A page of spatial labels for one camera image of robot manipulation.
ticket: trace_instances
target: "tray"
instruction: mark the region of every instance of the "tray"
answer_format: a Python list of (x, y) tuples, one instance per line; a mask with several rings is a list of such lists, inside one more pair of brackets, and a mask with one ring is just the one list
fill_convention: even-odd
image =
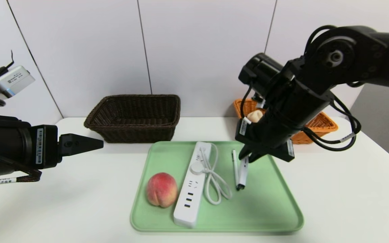
[[(220, 205), (214, 206), (203, 197), (196, 228), (175, 225), (176, 203), (166, 209), (152, 206), (145, 189), (150, 177), (158, 172), (172, 175), (180, 188), (195, 144), (157, 142), (151, 146), (131, 211), (133, 228), (150, 232), (287, 233), (303, 226), (303, 215), (271, 156), (251, 163), (246, 188), (236, 191), (231, 151), (235, 149), (238, 154), (242, 148), (242, 143), (236, 141), (214, 142), (219, 149), (216, 172), (231, 185), (233, 198), (223, 198)], [(215, 190), (210, 188), (210, 193), (215, 200)]]

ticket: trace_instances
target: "screw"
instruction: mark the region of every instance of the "screw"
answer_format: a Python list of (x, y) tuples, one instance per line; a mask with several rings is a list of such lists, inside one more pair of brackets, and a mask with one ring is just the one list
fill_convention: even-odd
[(333, 53), (332, 55), (331, 55), (331, 60), (332, 61), (340, 61), (340, 59), (341, 59), (341, 55), (339, 54), (339, 53)]

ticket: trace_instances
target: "label sticker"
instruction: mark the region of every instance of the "label sticker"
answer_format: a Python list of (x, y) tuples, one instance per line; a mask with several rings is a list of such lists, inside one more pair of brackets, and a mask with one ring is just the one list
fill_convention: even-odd
[(16, 181), (16, 178), (4, 178), (0, 179), (0, 184), (15, 183)]
[(293, 145), (292, 145), (292, 140), (287, 141), (287, 152), (289, 153), (290, 156), (295, 157), (295, 154), (293, 153)]
[(43, 129), (37, 129), (37, 144), (35, 147), (35, 163), (43, 163)]
[(247, 122), (243, 119), (241, 127), (239, 128), (239, 134), (245, 136), (245, 130), (247, 129)]

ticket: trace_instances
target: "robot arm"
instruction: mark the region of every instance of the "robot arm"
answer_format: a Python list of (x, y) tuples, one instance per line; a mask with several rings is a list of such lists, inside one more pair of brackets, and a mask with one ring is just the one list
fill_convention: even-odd
[[(324, 29), (329, 30), (312, 42)], [(351, 139), (344, 147), (347, 149), (355, 142), (361, 125), (330, 89), (343, 83), (351, 87), (364, 83), (389, 87), (389, 33), (364, 26), (322, 26), (310, 36), (301, 57), (282, 67), (267, 55), (257, 54), (243, 67), (239, 79), (250, 86), (249, 90), (255, 90), (255, 99), (264, 99), (267, 108), (258, 123), (239, 121), (235, 138), (245, 144), (240, 159), (250, 156), (251, 163), (271, 154), (289, 162), (294, 158), (290, 138), (299, 131), (328, 148), (310, 134), (305, 124), (328, 105), (338, 109), (334, 101), (343, 106), (345, 110), (341, 112), (349, 116), (353, 125), (353, 134), (343, 139)]]
[[(34, 81), (22, 66), (9, 71), (12, 64), (0, 67), (0, 106), (5, 105), (2, 99), (11, 98)], [(103, 148), (103, 141), (75, 134), (63, 134), (58, 141), (57, 131), (56, 126), (32, 127), (16, 117), (0, 115), (0, 175), (13, 171), (27, 174), (0, 179), (0, 184), (39, 181), (39, 169), (55, 167), (63, 156)]]

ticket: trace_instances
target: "wicker basket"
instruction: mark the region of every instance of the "wicker basket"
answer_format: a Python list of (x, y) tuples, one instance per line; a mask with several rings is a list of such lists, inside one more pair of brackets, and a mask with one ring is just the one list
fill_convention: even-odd
[[(236, 114), (239, 118), (241, 118), (241, 112), (239, 111), (241, 106), (242, 99), (235, 100), (233, 106), (235, 107)], [(244, 115), (248, 115), (250, 112), (255, 110), (260, 110), (263, 114), (265, 114), (265, 110), (261, 108), (256, 108), (257, 102), (254, 100), (245, 100), (244, 107), (242, 108), (244, 111)], [(306, 125), (312, 131), (315, 132), (319, 137), (322, 137), (325, 134), (328, 134), (332, 131), (337, 131), (338, 126), (333, 122), (324, 112), (319, 113), (313, 120), (311, 120)], [(307, 137), (307, 135), (300, 131), (292, 137), (292, 143), (294, 144), (309, 144), (313, 141)]]
[(115, 95), (103, 98), (83, 125), (108, 143), (170, 141), (179, 121), (176, 95)]

